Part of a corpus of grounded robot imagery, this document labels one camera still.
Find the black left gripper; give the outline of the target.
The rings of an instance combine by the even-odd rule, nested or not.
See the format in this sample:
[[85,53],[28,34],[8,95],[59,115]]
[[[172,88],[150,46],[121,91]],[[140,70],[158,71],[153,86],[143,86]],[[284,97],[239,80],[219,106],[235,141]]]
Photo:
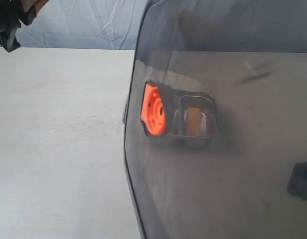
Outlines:
[[16,32],[31,25],[48,0],[0,0],[0,45],[6,52],[20,47]]

